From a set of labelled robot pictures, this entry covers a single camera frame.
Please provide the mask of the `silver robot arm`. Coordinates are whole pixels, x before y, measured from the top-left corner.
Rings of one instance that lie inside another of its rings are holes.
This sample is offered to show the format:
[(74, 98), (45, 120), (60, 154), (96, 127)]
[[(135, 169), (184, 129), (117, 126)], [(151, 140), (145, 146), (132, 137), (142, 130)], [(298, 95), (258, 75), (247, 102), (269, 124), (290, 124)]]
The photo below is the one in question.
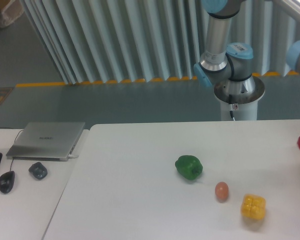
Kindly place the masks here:
[[(252, 76), (254, 52), (243, 42), (227, 43), (232, 18), (246, 0), (201, 0), (209, 14), (205, 50), (193, 66), (199, 82), (210, 87), (224, 80), (242, 82)], [(274, 1), (288, 15), (300, 21), (300, 0)], [(286, 53), (286, 63), (300, 74), (300, 40), (294, 42)]]

